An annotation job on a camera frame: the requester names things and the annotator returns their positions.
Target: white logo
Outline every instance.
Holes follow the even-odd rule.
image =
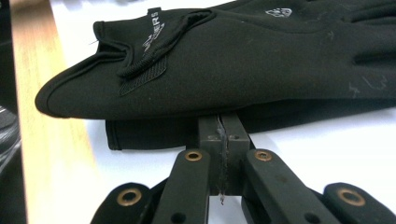
[[[160,17],[158,16],[158,12],[154,12],[151,14],[151,21],[152,21],[152,26],[154,29],[154,33],[152,35],[148,36],[148,40],[143,43],[142,47],[145,48],[145,52],[149,49],[151,46],[151,42],[155,39],[157,39],[158,35],[160,34],[161,30],[165,26],[165,23],[160,24]]]
[[[275,8],[272,10],[265,11],[268,15],[271,15],[273,17],[281,17],[281,18],[287,18],[291,15],[292,10],[290,8]]]

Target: glove finger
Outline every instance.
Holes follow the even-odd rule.
[[[374,5],[365,9],[352,12],[345,15],[343,21],[350,23],[365,23],[365,24],[396,24],[394,23],[396,17],[396,3],[387,3],[382,5]]]

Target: glove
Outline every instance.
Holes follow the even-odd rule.
[[[153,119],[284,100],[395,99],[394,0],[251,0],[99,21],[37,94],[58,118]]]

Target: metal pivot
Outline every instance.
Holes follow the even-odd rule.
[[[244,168],[243,211],[249,224],[340,223],[274,152],[250,150]]]
[[[152,224],[207,223],[209,165],[209,154],[200,149],[177,155]]]

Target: brass rivet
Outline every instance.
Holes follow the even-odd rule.
[[[260,161],[270,161],[272,159],[271,153],[262,150],[256,151],[254,156],[256,157],[257,160]]]
[[[134,195],[133,198],[126,199],[125,195],[130,193]],[[119,205],[121,206],[131,206],[138,203],[141,198],[142,198],[142,193],[140,192],[139,189],[125,189],[117,197],[117,203],[119,203]]]
[[[185,157],[188,161],[199,161],[202,158],[202,154],[198,151],[190,151]]]
[[[345,203],[349,203],[354,206],[364,206],[366,204],[364,198],[352,189],[339,189],[337,190],[337,195]]]

